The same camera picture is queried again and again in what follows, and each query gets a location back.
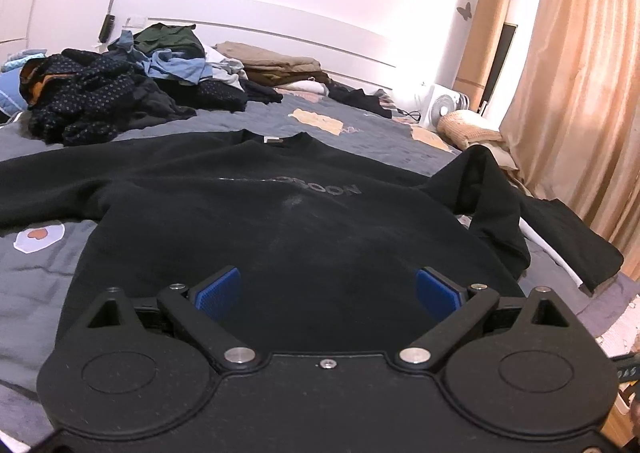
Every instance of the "beige curtain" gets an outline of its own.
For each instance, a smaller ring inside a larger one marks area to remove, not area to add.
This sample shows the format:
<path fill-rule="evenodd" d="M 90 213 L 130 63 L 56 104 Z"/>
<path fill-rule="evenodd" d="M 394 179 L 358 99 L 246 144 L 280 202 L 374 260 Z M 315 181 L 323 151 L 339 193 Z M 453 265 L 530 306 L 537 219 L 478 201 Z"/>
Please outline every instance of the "beige curtain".
<path fill-rule="evenodd" d="M 640 277 L 640 0 L 540 0 L 500 126 L 525 184 L 560 198 Z"/>

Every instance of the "beige pillow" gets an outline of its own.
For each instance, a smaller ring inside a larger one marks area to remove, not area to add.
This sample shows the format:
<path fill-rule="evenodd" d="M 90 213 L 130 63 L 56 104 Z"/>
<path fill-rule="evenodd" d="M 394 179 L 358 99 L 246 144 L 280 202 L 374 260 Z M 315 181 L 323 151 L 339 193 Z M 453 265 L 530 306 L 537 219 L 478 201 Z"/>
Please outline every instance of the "beige pillow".
<path fill-rule="evenodd" d="M 447 113 L 438 122 L 438 133 L 446 135 L 459 149 L 466 149 L 475 142 L 503 142 L 499 131 L 491 123 L 471 110 Z"/>

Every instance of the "white headboard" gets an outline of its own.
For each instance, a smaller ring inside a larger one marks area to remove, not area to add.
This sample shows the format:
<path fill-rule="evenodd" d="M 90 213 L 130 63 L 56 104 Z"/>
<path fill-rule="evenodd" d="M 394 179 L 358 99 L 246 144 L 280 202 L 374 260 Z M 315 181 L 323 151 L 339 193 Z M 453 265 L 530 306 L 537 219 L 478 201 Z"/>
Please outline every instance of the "white headboard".
<path fill-rule="evenodd" d="M 207 45 L 236 41 L 309 56 L 342 83 L 366 92 L 393 89 L 391 41 L 335 19 L 254 0 L 151 0 L 146 13 L 147 24 L 195 23 Z"/>

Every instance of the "folded towel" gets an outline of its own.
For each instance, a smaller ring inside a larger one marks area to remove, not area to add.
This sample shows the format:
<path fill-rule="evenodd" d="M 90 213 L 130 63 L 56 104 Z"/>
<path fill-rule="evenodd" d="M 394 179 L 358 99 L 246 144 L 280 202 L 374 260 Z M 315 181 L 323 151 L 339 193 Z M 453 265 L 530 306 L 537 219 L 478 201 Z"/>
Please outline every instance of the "folded towel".
<path fill-rule="evenodd" d="M 285 72 L 282 70 L 257 70 L 246 67 L 247 77 L 254 83 L 263 86 L 280 86 L 281 84 L 295 83 L 297 81 L 314 80 L 318 83 L 329 84 L 330 79 L 324 72 Z"/>
<path fill-rule="evenodd" d="M 225 41 L 215 46 L 223 56 L 238 59 L 245 68 L 253 70 L 282 70 L 286 72 L 319 72 L 320 64 L 313 58 L 286 56 L 271 50 L 244 43 Z"/>
<path fill-rule="evenodd" d="M 326 84 L 318 83 L 317 81 L 294 81 L 293 83 L 279 84 L 278 88 L 294 92 L 311 92 L 319 96 L 329 95 L 329 89 Z"/>
<path fill-rule="evenodd" d="M 25 56 L 33 56 L 35 54 L 46 54 L 46 48 L 26 48 L 24 50 L 20 50 L 20 52 L 16 52 L 15 54 L 10 54 L 6 59 L 7 61 L 15 61 L 17 59 L 22 59 Z"/>
<path fill-rule="evenodd" d="M 20 59 L 14 59 L 12 61 L 7 61 L 4 65 L 0 67 L 0 72 L 9 72 L 11 70 L 15 70 L 16 68 L 24 67 L 25 63 L 30 59 L 38 59 L 46 57 L 44 54 L 39 52 L 38 54 L 31 54 L 29 56 L 25 56 Z"/>

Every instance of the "black sweatshirt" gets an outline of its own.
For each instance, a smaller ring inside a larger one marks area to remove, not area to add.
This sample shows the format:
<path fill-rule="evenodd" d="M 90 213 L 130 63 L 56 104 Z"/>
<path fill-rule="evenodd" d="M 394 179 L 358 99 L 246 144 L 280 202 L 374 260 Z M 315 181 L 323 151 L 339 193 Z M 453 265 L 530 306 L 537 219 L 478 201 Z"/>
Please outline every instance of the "black sweatshirt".
<path fill-rule="evenodd" d="M 479 146 L 428 179 L 306 133 L 187 133 L 21 157 L 0 176 L 0 227 L 98 222 L 59 336 L 107 287 L 153 296 L 235 265 L 241 298 L 222 324 L 250 346 L 398 350 L 433 325 L 420 267 L 522 295 L 529 263 L 518 200 Z M 475 212 L 471 230 L 452 211 Z"/>

